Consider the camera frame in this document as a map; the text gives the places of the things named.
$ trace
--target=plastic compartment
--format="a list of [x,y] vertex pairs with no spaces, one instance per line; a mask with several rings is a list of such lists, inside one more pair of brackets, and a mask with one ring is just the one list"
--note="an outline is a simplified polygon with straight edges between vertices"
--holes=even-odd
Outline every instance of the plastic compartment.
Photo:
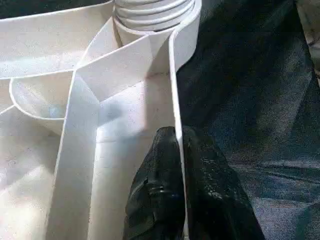
[[73,69],[112,10],[107,2],[0,20],[0,78]]
[[[24,46],[19,51],[32,59],[24,62],[13,54],[16,62],[5,66],[14,106],[0,114],[0,203],[8,206],[0,208],[0,239],[122,238],[131,182],[156,130],[175,126],[181,143],[175,74],[196,47],[200,8],[201,0],[196,0],[186,20],[159,32],[130,30],[104,18],[111,14],[110,3],[0,21],[4,28],[6,21],[24,19],[23,25],[52,18],[59,23],[57,19],[79,15],[72,24],[86,19],[81,34],[91,28],[92,19],[104,21],[95,22],[100,29],[88,30],[91,42],[86,34],[77,39],[77,31],[72,38],[64,36],[66,45],[81,42],[75,44],[81,46],[75,51],[79,55],[56,46],[74,56],[71,65],[59,60],[55,69],[56,62],[39,61],[32,47]],[[56,29],[65,30],[62,23]],[[48,51],[50,45],[42,46]]]
[[0,239],[42,239],[60,137],[14,106],[0,132]]
[[56,134],[61,134],[72,71],[12,78],[10,95],[16,107]]

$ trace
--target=white plastic tube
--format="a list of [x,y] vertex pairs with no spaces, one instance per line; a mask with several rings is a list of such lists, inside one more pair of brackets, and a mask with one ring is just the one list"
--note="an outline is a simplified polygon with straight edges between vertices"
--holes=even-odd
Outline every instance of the white plastic tube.
[[195,0],[115,0],[115,15],[128,28],[160,31],[179,24]]

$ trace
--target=white plastic divider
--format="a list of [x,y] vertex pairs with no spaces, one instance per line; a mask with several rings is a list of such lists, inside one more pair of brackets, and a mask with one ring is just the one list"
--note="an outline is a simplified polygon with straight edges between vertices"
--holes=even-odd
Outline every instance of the white plastic divider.
[[61,135],[73,71],[12,78],[14,105],[27,116]]
[[79,61],[78,66],[86,65],[120,47],[122,47],[122,43],[114,24],[114,20],[111,17],[89,44],[82,59]]
[[176,72],[183,64],[185,64],[191,58],[191,56],[194,54],[196,50],[201,7],[202,0],[195,0],[194,11],[192,12],[192,14],[189,16],[188,19],[183,21],[180,24],[180,26],[172,32],[169,38],[170,80],[175,119],[175,135],[180,148],[180,158],[184,183],[183,185],[185,197],[185,222],[183,233],[185,240],[189,240],[188,222],[190,214],[188,214],[183,132],[179,107],[179,94]]
[[76,72],[54,171],[46,240],[86,240],[99,101]]
[[0,114],[13,105],[9,93],[9,78],[0,78]]
[[0,20],[0,78],[74,68],[112,12],[110,1]]

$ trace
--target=white plastic panel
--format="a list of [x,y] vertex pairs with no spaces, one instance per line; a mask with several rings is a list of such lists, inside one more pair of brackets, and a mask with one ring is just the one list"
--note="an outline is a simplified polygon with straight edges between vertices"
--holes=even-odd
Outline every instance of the white plastic panel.
[[108,2],[0,20],[0,78],[72,69],[112,9]]
[[122,239],[133,177],[157,129],[174,125],[172,104],[167,74],[142,79],[101,102],[89,239]]
[[55,168],[46,240],[87,239],[99,106],[75,73]]
[[9,93],[9,78],[0,78],[0,113],[13,105]]
[[110,18],[88,46],[79,65],[88,64],[105,54],[117,50],[121,46],[122,43],[114,20]]
[[59,143],[14,106],[0,115],[0,239],[41,239]]
[[144,79],[153,61],[148,36],[107,54],[77,73],[87,83],[99,101]]

